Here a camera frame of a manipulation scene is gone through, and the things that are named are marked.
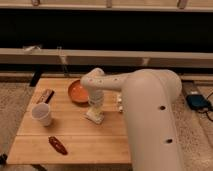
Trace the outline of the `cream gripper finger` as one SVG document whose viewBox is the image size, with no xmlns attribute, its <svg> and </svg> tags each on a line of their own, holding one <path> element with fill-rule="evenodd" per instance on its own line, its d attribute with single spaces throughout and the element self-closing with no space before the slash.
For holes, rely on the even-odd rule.
<svg viewBox="0 0 213 171">
<path fill-rule="evenodd" d="M 101 110 L 100 107 L 94 107 L 94 106 L 92 106 L 92 107 L 90 108 L 90 113 L 91 113 L 92 115 L 94 115 L 94 116 L 99 116 L 101 112 L 102 112 L 102 110 Z"/>
<path fill-rule="evenodd" d="M 120 113 L 122 113 L 123 112 L 123 106 L 122 106 L 122 96 L 121 96 L 121 94 L 117 95 L 116 102 L 117 102 L 118 111 Z"/>
</svg>

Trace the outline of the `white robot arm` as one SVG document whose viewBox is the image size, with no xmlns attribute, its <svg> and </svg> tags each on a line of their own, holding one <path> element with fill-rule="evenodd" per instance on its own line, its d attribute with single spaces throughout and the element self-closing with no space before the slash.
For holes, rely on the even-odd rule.
<svg viewBox="0 0 213 171">
<path fill-rule="evenodd" d="M 81 78 L 89 93 L 87 117 L 102 120 L 103 92 L 121 93 L 133 171 L 185 171 L 172 103 L 182 89 L 170 70 L 142 69 L 106 75 L 95 68 Z"/>
</svg>

